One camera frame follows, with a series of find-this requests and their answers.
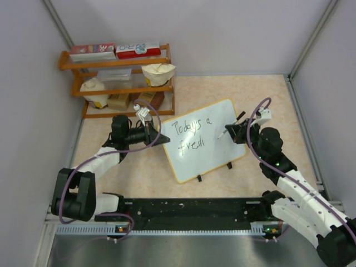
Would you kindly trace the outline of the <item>white black marker pen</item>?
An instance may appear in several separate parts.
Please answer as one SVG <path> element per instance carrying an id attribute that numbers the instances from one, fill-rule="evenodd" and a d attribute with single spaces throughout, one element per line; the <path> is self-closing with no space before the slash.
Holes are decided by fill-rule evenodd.
<path id="1" fill-rule="evenodd" d="M 242 117 L 244 117 L 245 114 L 246 114 L 246 112 L 245 112 L 245 111 L 242 111 L 242 112 L 238 115 L 238 117 L 236 118 L 236 121 L 232 123 L 232 125 L 236 125 L 236 124 L 239 122 L 239 120 L 240 120 Z M 224 129 L 223 132 L 218 136 L 217 139 L 220 139 L 220 138 L 221 138 L 224 134 L 226 134 L 227 132 L 228 132 L 228 129 L 227 129 L 227 127 L 225 127 L 225 129 Z"/>

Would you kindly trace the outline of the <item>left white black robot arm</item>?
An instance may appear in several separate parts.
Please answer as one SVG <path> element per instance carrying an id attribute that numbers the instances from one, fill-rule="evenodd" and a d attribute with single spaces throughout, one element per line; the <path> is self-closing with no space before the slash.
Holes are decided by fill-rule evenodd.
<path id="1" fill-rule="evenodd" d="M 108 139 L 94 156 L 73 169 L 62 168 L 58 172 L 51 213 L 80 221 L 100 215 L 116 221 L 123 219 L 126 214 L 125 205 L 120 203 L 123 197 L 114 193 L 98 194 L 96 181 L 132 152 L 130 145 L 143 143 L 146 149 L 169 142 L 170 138 L 157 131 L 150 118 L 132 127 L 126 115 L 115 116 Z"/>

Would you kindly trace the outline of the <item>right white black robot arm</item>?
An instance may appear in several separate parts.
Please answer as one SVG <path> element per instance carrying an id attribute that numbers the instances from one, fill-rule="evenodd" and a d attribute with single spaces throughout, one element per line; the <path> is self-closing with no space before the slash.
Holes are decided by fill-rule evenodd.
<path id="1" fill-rule="evenodd" d="M 235 144 L 248 146 L 265 177 L 282 190 L 263 193 L 260 215 L 286 222 L 312 244 L 326 266 L 355 262 L 355 219 L 335 208 L 303 178 L 284 155 L 277 129 L 248 122 L 225 125 L 225 129 Z"/>

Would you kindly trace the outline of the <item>yellow framed whiteboard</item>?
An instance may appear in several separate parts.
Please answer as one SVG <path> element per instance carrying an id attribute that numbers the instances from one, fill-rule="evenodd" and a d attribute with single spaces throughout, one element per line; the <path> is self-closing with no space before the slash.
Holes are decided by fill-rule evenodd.
<path id="1" fill-rule="evenodd" d="M 180 184 L 226 166 L 246 155 L 244 144 L 235 144 L 225 125 L 236 121 L 229 98 L 200 107 L 162 123 L 161 133 L 170 138 L 164 144 L 167 159 Z"/>

